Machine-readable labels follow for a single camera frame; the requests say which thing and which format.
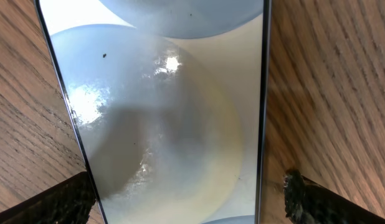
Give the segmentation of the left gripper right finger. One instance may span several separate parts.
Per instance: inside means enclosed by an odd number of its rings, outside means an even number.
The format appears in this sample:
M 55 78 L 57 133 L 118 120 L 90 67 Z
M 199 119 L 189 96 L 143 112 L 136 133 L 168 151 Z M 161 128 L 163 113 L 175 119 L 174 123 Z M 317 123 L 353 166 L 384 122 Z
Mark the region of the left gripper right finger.
M 283 177 L 286 217 L 297 224 L 385 224 L 385 219 L 326 189 L 297 169 Z

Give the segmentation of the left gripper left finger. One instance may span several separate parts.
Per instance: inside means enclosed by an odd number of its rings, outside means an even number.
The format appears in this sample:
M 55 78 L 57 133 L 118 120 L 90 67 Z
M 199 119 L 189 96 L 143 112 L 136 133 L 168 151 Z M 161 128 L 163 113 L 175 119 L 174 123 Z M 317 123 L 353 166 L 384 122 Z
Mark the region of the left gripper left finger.
M 0 213 L 0 224 L 86 224 L 96 202 L 90 177 L 81 172 Z

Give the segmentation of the blue screen smartphone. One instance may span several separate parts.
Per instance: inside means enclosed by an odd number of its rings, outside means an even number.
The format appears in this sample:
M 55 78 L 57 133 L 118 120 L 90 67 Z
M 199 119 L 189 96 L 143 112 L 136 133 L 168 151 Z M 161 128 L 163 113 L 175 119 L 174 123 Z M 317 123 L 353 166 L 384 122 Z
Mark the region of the blue screen smartphone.
M 105 223 L 258 223 L 271 5 L 37 0 Z

